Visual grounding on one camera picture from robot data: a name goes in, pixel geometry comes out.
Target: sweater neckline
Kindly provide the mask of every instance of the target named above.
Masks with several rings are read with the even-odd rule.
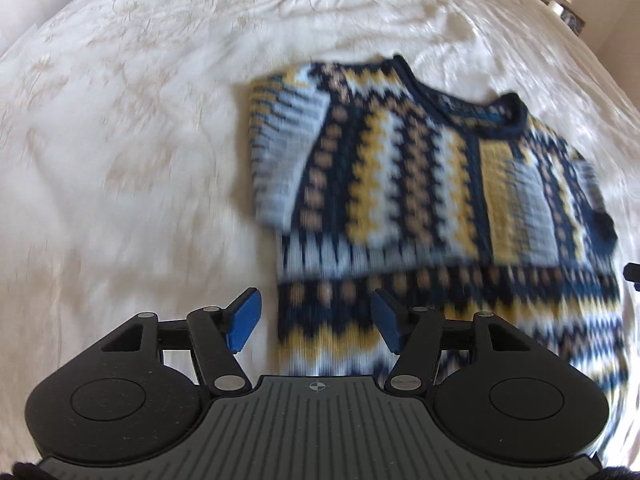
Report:
[[[400,55],[387,61],[414,100],[443,124],[482,139],[517,139],[527,126],[529,111],[518,94],[509,92],[489,104],[470,103],[419,81]]]

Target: crosshair marking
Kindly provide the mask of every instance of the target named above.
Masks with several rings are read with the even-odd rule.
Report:
[[[315,392],[321,392],[326,388],[326,384],[316,381],[315,383],[311,383],[309,387]]]

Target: circular pad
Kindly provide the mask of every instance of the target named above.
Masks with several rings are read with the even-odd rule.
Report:
[[[90,420],[118,420],[139,409],[145,397],[145,391],[133,381],[100,379],[78,388],[71,406]]]
[[[445,379],[433,407],[447,433],[467,449],[527,465],[584,452],[609,415],[596,384],[537,351],[491,352]]]
[[[83,464],[133,462],[189,431],[201,412],[197,387],[172,368],[128,354],[71,362],[34,389],[26,421],[43,455]]]
[[[564,404],[564,397],[555,386],[530,378],[502,381],[491,388],[489,398],[496,410],[521,420],[549,418]]]

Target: knit sweater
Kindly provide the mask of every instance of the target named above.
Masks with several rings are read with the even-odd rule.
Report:
[[[620,416],[613,222],[592,165],[517,94],[464,102],[395,56],[262,78],[250,111],[284,373],[388,374],[369,307],[383,287],[449,319],[493,310],[594,379]],[[440,377],[465,358],[443,355]]]

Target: white bedspread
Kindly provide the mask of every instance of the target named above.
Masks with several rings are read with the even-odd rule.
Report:
[[[75,0],[0,60],[1,468],[37,459],[30,390],[137,312],[172,319],[257,286],[264,315],[241,362],[252,380],[273,372],[248,82],[395,52],[468,100],[519,92],[596,161],[621,272],[640,261],[640,116],[536,0]],[[640,294],[624,301],[635,354]],[[609,463],[636,453],[639,371]]]

